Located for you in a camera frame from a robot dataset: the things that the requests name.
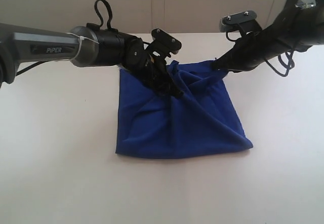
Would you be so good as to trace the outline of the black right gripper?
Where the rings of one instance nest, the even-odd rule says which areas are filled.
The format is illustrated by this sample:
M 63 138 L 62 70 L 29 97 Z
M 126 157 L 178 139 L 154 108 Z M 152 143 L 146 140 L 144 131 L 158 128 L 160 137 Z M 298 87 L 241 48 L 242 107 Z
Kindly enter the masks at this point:
M 211 69 L 225 69 L 232 72 L 250 71 L 279 54 L 281 44 L 264 32 L 250 32 L 238 38 L 234 47 L 217 58 Z

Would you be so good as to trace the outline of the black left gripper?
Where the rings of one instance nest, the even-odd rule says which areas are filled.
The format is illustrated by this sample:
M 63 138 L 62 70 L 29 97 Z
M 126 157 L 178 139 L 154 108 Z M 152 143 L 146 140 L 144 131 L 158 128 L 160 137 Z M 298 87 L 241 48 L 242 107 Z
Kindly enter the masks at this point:
M 178 88 L 166 69 L 155 65 L 153 58 L 147 51 L 131 51 L 125 56 L 124 68 L 137 78 L 145 87 L 161 95 L 181 98 L 183 91 Z

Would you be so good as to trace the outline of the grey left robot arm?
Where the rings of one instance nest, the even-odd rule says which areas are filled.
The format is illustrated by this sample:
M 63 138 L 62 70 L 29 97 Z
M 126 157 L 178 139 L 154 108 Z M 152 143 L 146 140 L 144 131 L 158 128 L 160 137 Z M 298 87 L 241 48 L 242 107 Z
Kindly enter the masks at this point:
M 183 92 L 167 71 L 165 58 L 177 54 L 180 41 L 155 29 L 147 44 L 135 35 L 98 25 L 77 26 L 70 32 L 54 32 L 1 24 L 1 83 L 11 84 L 21 74 L 21 63 L 67 60 L 76 67 L 119 66 L 145 87 L 175 98 Z

